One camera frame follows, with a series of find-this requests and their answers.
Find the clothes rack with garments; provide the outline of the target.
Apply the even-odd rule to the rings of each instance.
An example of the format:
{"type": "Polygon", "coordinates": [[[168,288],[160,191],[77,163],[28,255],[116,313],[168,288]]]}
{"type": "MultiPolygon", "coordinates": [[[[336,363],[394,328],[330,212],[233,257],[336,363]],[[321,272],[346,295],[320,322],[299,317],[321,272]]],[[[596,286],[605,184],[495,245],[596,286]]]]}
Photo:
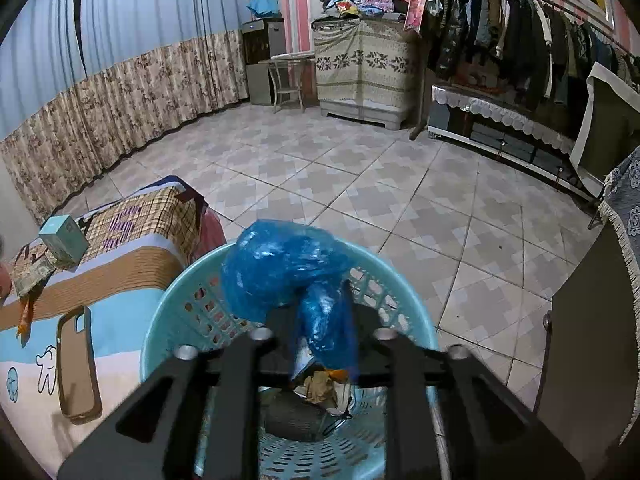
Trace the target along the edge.
{"type": "Polygon", "coordinates": [[[639,89],[638,58],[544,0],[409,0],[405,25],[446,87],[477,99],[492,119],[520,114],[561,138],[578,136],[593,66],[639,89]]]}

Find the cloth covered cabinet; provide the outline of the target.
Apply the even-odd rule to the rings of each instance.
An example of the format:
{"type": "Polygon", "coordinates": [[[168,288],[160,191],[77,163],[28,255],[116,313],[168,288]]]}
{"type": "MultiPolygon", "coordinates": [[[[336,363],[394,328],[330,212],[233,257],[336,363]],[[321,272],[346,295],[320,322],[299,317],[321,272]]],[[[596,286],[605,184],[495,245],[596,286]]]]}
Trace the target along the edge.
{"type": "Polygon", "coordinates": [[[400,129],[416,106],[416,33],[382,18],[322,18],[312,39],[321,114],[400,129]]]}

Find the pile of folded clothes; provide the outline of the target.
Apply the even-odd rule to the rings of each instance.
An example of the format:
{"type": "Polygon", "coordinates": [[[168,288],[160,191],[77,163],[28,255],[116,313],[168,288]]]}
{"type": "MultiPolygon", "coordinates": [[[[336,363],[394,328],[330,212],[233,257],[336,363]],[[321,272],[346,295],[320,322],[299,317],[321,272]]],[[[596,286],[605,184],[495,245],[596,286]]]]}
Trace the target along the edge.
{"type": "Polygon", "coordinates": [[[330,18],[389,18],[399,20],[408,11],[406,0],[319,0],[330,18]]]}

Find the blue covered potted plant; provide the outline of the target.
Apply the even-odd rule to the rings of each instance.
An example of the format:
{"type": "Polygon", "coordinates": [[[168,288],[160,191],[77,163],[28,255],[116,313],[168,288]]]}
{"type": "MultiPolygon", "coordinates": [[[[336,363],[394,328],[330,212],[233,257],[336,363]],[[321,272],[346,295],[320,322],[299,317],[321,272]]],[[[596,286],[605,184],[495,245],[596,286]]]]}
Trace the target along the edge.
{"type": "Polygon", "coordinates": [[[280,18],[279,0],[250,0],[248,10],[254,18],[280,18]]]}

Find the small metal table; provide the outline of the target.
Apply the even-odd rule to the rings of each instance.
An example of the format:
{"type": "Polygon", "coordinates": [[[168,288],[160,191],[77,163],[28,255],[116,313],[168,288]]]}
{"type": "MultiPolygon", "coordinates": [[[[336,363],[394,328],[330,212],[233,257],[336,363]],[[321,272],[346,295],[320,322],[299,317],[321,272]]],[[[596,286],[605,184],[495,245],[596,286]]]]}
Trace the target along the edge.
{"type": "Polygon", "coordinates": [[[314,60],[314,51],[283,53],[265,60],[273,86],[272,111],[277,113],[289,102],[306,110],[303,92],[303,76],[306,66],[314,60]]]}

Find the brown wrapper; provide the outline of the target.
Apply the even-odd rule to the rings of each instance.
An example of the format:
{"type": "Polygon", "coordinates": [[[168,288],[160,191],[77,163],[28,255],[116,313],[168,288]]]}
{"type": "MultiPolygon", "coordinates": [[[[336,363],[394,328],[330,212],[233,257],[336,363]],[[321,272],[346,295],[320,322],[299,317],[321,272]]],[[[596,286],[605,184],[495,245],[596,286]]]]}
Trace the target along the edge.
{"type": "Polygon", "coordinates": [[[304,397],[312,404],[336,403],[334,381],[325,370],[316,370],[303,382],[304,397]]]}

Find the grey water dispenser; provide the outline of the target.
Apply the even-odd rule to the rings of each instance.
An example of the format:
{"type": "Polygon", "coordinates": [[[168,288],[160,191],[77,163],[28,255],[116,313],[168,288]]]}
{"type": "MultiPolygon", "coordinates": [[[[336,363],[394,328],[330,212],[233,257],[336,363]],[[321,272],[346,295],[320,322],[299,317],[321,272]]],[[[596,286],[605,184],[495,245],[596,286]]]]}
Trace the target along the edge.
{"type": "Polygon", "coordinates": [[[271,105],[268,61],[286,52],[284,19],[261,18],[241,27],[248,96],[254,105],[271,105]]]}

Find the pink mug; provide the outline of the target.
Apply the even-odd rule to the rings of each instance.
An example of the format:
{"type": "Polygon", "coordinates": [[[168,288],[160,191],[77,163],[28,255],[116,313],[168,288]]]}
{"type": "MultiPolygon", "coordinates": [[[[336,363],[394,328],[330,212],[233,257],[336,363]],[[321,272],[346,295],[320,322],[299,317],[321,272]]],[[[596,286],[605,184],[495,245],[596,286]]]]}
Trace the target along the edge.
{"type": "Polygon", "coordinates": [[[9,268],[0,262],[0,302],[3,302],[12,289],[12,281],[9,268]]]}

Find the cartoon patterned blanket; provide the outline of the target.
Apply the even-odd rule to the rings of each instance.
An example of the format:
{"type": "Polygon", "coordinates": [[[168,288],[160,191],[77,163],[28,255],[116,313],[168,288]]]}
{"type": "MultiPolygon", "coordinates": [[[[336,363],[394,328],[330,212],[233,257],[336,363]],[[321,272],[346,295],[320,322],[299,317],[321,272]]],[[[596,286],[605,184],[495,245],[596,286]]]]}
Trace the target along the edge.
{"type": "Polygon", "coordinates": [[[79,217],[88,250],[72,270],[53,274],[32,305],[26,341],[17,337],[24,304],[1,308],[1,411],[26,453],[53,478],[73,449],[98,426],[74,424],[58,400],[58,321],[89,311],[96,384],[108,415],[139,385],[143,341],[160,296],[193,260],[204,198],[176,176],[79,217]]]}

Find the brown phone case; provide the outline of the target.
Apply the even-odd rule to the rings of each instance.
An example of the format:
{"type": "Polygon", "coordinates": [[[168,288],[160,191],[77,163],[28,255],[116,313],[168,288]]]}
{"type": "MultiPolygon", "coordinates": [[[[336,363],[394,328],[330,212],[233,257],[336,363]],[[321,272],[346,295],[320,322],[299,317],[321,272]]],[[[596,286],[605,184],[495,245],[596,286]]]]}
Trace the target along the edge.
{"type": "Polygon", "coordinates": [[[62,415],[74,425],[102,414],[91,337],[91,311],[80,306],[58,320],[56,330],[58,403],[62,415]]]}

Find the low tv cabinet lace cover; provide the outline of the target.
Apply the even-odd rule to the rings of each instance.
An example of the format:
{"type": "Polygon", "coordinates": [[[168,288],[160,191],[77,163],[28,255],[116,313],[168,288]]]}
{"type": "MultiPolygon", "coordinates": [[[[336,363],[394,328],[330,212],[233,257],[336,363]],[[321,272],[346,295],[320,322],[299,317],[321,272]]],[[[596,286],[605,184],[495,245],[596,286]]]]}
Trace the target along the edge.
{"type": "Polygon", "coordinates": [[[570,164],[574,141],[525,115],[457,88],[431,86],[422,131],[447,139],[528,174],[582,200],[592,195],[570,164]]]}

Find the dark wooden furniture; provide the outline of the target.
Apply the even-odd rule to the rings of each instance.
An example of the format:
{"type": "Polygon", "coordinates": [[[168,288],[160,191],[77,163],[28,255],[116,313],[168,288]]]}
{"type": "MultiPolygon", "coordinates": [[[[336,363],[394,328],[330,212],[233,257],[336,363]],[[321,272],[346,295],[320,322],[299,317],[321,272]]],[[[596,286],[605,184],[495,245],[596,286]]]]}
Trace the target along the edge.
{"type": "Polygon", "coordinates": [[[538,418],[586,478],[638,478],[634,294],[612,226],[554,294],[550,316],[538,418]]]}

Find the silver foil snack packet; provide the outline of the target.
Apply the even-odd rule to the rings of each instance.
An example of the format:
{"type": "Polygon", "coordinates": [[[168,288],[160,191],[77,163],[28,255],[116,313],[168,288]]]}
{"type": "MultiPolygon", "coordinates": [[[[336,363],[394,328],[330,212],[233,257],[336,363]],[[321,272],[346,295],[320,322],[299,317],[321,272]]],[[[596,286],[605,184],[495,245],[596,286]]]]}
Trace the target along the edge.
{"type": "Polygon", "coordinates": [[[41,282],[47,281],[55,272],[55,266],[46,256],[31,263],[26,269],[14,273],[13,285],[19,297],[25,297],[41,282]]]}

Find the orange snack wrapper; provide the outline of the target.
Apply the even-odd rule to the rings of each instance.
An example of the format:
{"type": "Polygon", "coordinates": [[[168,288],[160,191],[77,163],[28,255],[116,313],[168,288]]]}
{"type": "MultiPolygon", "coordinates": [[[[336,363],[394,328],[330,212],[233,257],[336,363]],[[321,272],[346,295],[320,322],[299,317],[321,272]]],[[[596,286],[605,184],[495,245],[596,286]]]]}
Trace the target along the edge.
{"type": "Polygon", "coordinates": [[[28,337],[30,326],[32,325],[32,316],[34,315],[34,307],[32,304],[32,296],[27,295],[21,298],[22,313],[20,322],[17,325],[16,336],[17,338],[28,337]]]}

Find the blue plastic bag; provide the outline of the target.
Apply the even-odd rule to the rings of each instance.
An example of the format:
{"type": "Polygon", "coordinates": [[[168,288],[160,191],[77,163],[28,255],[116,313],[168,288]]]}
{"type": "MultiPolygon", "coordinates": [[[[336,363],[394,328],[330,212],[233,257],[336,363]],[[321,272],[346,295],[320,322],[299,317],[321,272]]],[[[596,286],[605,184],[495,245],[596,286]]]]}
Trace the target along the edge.
{"type": "Polygon", "coordinates": [[[280,307],[295,313],[293,339],[304,338],[329,370],[358,376],[358,330],[346,274],[352,258],[325,230],[260,219],[245,229],[220,268],[224,301],[238,318],[265,323],[280,307]]]}

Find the blue floral curtain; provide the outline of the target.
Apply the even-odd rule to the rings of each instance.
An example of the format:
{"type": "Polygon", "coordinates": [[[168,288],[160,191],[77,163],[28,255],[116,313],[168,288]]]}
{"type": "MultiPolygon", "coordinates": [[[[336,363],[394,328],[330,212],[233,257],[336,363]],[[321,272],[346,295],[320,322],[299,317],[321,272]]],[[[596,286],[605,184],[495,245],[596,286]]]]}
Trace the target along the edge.
{"type": "Polygon", "coordinates": [[[1,44],[1,158],[36,220],[248,96],[248,0],[27,0],[1,44]]]}

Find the teal cardboard box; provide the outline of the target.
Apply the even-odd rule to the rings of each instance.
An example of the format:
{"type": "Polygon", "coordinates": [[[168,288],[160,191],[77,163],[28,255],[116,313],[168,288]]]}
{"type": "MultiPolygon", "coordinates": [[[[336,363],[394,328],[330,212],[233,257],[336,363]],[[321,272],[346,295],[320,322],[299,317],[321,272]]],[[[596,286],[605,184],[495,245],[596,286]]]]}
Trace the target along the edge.
{"type": "Polygon", "coordinates": [[[40,228],[39,237],[62,263],[80,263],[89,248],[85,234],[69,214],[50,217],[40,228]]]}

